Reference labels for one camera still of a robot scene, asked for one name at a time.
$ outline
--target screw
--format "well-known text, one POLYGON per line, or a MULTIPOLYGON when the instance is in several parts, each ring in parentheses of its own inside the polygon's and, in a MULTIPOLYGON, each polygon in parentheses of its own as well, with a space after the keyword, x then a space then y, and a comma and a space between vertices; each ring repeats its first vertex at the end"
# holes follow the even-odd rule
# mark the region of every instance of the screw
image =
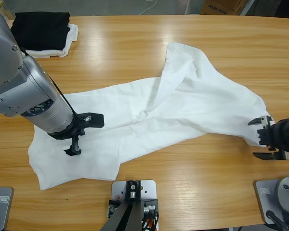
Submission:
POLYGON ((12 50, 13 50, 13 51, 18 50, 18 46, 15 44, 14 46, 12 46, 12 50))

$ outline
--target crumpled white shirt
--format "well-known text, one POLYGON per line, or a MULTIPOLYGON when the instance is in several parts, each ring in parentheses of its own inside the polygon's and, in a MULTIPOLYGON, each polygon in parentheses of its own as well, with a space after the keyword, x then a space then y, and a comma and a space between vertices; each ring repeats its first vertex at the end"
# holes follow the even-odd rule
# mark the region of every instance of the crumpled white shirt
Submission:
POLYGON ((80 178, 115 180, 120 163, 209 132, 257 146, 260 127, 247 124, 269 115, 258 95, 218 73, 201 50, 179 43, 168 45, 161 77, 66 98, 77 113, 104 114, 105 126, 85 129, 77 156, 63 151, 71 139, 55 140, 35 126, 28 154, 41 190, 80 178))

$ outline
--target bolt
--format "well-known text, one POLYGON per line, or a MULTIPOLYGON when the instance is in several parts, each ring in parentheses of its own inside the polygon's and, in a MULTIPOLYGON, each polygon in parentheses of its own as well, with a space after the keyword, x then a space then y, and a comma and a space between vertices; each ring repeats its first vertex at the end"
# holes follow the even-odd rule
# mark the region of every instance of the bolt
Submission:
POLYGON ((13 45, 13 46, 12 46, 12 50, 13 50, 13 51, 16 51, 16 50, 18 50, 18 46, 17 46, 16 44, 15 44, 15 45, 13 45))
POLYGON ((136 198, 136 192, 131 192, 130 198, 136 198))

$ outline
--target gray robot arm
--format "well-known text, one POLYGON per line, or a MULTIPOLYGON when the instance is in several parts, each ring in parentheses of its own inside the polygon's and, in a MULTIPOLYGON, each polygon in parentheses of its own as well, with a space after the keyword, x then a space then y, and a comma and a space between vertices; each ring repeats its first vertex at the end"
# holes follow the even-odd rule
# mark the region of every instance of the gray robot arm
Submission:
POLYGON ((56 88, 34 58, 22 57, 0 15, 0 113, 8 117, 21 115, 55 139, 73 138, 70 149, 65 151, 69 155, 80 154, 78 135, 84 135, 88 127, 103 127, 104 117, 77 114, 56 88))

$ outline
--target wooden table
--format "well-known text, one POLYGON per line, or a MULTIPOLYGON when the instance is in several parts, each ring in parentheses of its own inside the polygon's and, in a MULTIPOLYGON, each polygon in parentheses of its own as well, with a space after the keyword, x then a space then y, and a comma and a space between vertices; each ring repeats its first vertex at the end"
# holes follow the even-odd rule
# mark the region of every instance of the wooden table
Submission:
MULTIPOLYGON (((170 42, 202 49, 215 68, 289 117, 289 19, 243 16, 72 17, 67 57, 38 59, 64 93, 160 76, 170 42)), ((0 186, 15 189, 8 230, 96 231, 110 181, 81 179, 40 191, 28 164, 33 126, 0 114, 0 186)), ((160 230, 263 223, 253 182, 289 176, 288 161, 262 161, 238 137, 207 134, 129 161, 117 180, 157 183, 160 230)))

